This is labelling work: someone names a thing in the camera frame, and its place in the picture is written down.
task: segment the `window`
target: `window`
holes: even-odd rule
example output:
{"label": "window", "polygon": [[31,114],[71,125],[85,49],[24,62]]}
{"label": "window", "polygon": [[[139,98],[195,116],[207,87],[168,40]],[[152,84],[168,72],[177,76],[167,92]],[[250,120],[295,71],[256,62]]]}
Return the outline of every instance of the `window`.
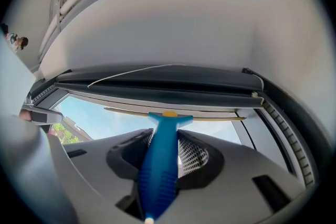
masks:
{"label": "window", "polygon": [[[68,144],[156,128],[146,117],[111,112],[104,107],[106,106],[67,97],[55,107],[65,118],[61,123],[53,125],[52,133],[63,144]],[[182,129],[241,144],[231,122],[193,122]]]}

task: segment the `blue sky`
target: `blue sky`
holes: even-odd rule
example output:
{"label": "blue sky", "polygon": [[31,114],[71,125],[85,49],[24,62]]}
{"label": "blue sky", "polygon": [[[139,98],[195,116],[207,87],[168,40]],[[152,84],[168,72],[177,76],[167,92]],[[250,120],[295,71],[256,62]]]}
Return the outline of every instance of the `blue sky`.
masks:
{"label": "blue sky", "polygon": [[[56,109],[64,117],[76,122],[93,139],[115,136],[138,129],[155,128],[146,117],[125,115],[107,111],[104,105],[90,103],[74,97],[67,97]],[[183,127],[185,130],[208,134],[240,144],[238,135],[231,122],[193,122]]]}

